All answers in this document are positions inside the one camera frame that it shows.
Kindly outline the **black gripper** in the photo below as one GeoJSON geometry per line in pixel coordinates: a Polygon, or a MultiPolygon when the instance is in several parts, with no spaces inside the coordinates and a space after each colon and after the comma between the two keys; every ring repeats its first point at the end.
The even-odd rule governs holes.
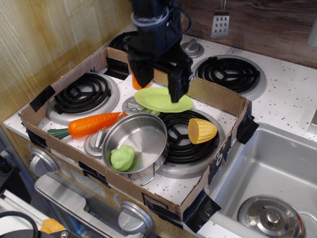
{"type": "Polygon", "coordinates": [[[173,103],[188,93],[193,80],[192,60],[181,49],[183,9],[135,9],[131,15],[137,36],[127,37],[128,59],[138,84],[144,88],[154,78],[154,69],[168,73],[173,103]]]}

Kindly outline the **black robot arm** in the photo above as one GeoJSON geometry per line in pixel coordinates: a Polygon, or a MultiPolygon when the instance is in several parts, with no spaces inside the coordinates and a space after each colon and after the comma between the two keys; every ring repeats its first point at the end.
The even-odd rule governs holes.
{"type": "Polygon", "coordinates": [[[181,15],[189,15],[176,0],[133,0],[132,23],[137,35],[126,38],[130,67],[141,87],[154,78],[158,69],[168,75],[173,103],[188,93],[193,61],[181,48],[184,34],[181,15]]]}

